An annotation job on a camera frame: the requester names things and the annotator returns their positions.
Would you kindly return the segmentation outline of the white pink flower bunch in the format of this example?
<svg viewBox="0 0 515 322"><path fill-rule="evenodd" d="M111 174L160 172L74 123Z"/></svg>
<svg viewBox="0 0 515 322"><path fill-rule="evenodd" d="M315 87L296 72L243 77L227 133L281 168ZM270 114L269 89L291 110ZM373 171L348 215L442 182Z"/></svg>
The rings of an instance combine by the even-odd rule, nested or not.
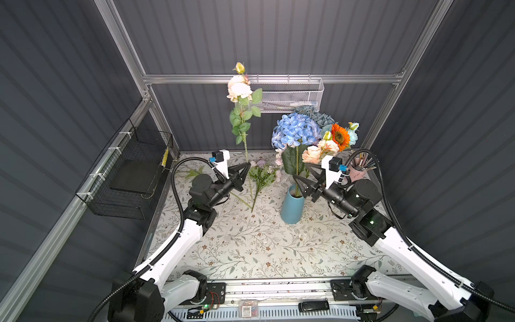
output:
<svg viewBox="0 0 515 322"><path fill-rule="evenodd" d="M275 163L279 167L283 166L282 153L283 153L283 150L276 149Z"/></svg>

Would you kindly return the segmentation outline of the blue hydrangea flower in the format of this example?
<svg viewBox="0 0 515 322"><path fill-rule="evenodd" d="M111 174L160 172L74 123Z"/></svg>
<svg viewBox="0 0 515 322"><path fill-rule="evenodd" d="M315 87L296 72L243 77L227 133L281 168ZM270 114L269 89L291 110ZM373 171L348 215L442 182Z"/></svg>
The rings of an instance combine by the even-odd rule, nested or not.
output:
<svg viewBox="0 0 515 322"><path fill-rule="evenodd" d="M275 151L283 150L282 168L286 174L308 177L302 154L317 143L320 132L320 127L306 115L291 113L281 116L272 130L271 144Z"/></svg>

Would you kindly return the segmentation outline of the teal ceramic vase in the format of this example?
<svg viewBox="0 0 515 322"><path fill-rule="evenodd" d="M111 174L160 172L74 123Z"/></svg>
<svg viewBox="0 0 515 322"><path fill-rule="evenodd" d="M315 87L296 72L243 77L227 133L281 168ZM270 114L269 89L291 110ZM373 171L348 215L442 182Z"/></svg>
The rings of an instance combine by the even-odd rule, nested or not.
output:
<svg viewBox="0 0 515 322"><path fill-rule="evenodd" d="M289 225L297 224L303 215L305 198L297 185L292 185L286 193L280 217Z"/></svg>

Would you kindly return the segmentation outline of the dusty blue rose bunch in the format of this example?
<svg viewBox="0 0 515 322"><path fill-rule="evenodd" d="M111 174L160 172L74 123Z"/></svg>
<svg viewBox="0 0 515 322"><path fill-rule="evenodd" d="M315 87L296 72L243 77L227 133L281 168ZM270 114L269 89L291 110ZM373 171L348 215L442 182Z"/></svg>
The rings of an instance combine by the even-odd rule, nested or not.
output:
<svg viewBox="0 0 515 322"><path fill-rule="evenodd" d="M320 113L313 106L296 107L294 112L308 116L324 131L329 131L333 124L336 124L336 121L330 115Z"/></svg>

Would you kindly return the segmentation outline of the peach rose stem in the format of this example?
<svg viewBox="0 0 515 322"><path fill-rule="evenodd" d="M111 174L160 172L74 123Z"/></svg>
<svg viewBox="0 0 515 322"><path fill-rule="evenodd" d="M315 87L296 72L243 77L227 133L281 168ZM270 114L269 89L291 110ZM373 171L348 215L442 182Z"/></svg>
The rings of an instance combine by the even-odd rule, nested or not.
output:
<svg viewBox="0 0 515 322"><path fill-rule="evenodd" d="M326 131L319 143L309 146L303 152L302 160L305 164L320 165L324 157L336 156L338 152L338 144L333 140L331 132Z"/></svg>

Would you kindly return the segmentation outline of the orange gerbera flower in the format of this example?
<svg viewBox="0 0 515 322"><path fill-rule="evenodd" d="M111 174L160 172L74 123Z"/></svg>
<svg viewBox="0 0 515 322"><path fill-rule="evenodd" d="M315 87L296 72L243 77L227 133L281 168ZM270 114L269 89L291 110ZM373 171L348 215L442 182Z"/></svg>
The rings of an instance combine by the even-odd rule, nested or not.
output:
<svg viewBox="0 0 515 322"><path fill-rule="evenodd" d="M332 141L336 143L339 151L342 152L350 147L351 138L349 132L338 124L333 124L331 127Z"/></svg>

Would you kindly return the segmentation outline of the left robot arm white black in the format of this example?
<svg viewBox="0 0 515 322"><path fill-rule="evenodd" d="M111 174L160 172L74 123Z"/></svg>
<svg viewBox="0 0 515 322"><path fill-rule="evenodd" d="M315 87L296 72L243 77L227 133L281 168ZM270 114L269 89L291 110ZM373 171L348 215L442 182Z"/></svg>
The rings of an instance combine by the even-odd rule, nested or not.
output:
<svg viewBox="0 0 515 322"><path fill-rule="evenodd" d="M110 294L89 315L89 321L94 321L104 308L108 309L108 321L162 321L165 314L179 304L204 299L207 292L204 275L188 271L173 282L168 278L185 254L211 228L217 217L216 206L228 199L233 190L244 189L252 165L244 162L230 166L229 159L228 150L215 151L209 159L196 159L210 166L215 174L199 174L193 178L186 207L182 206L176 188L176 173L192 158L177 162L170 172L170 180L180 215L178 227L157 251L127 275L125 281L113 284Z"/></svg>

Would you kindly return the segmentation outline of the pale aqua peony stem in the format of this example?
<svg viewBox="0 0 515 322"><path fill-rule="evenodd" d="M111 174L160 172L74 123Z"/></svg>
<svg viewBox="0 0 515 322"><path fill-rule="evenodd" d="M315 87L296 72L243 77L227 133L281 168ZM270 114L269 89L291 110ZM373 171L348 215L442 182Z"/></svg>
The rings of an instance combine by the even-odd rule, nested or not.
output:
<svg viewBox="0 0 515 322"><path fill-rule="evenodd" d="M354 146L357 141L358 141L358 130L359 130L359 126L360 124L358 122L349 122L347 127L344 127L348 132L349 132L349 135L350 135L350 138L351 138L351 144L350 144L350 147L351 146Z"/></svg>

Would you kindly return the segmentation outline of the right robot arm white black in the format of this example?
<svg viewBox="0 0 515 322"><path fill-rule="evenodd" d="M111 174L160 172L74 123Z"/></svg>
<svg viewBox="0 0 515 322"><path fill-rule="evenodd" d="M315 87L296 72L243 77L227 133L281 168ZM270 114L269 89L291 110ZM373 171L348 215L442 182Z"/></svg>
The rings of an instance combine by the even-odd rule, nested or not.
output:
<svg viewBox="0 0 515 322"><path fill-rule="evenodd" d="M387 200L384 184L350 181L350 163L328 156L320 165L306 165L313 180L299 175L293 179L303 197L324 198L330 208L351 219L349 226L359 239L391 257L423 285L415 287L364 265L349 285L357 300L386 299L428 321L486 321L492 306L514 312L513 306L494 299L489 285L472 283L411 241Z"/></svg>

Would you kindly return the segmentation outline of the cream white rose stem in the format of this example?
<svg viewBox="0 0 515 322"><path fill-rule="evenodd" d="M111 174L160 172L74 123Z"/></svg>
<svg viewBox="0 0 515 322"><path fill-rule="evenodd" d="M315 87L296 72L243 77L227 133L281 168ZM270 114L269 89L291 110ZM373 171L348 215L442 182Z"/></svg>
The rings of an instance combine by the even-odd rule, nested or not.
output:
<svg viewBox="0 0 515 322"><path fill-rule="evenodd" d="M227 84L227 98L234 104L229 114L229 121L232 126L231 132L236 137L236 144L243 144L245 160L249 162L248 156L248 132L251 128L250 119L260 118L261 111L258 104L262 102L262 88L252 90L249 76L245 66L238 62L234 69L235 76Z"/></svg>

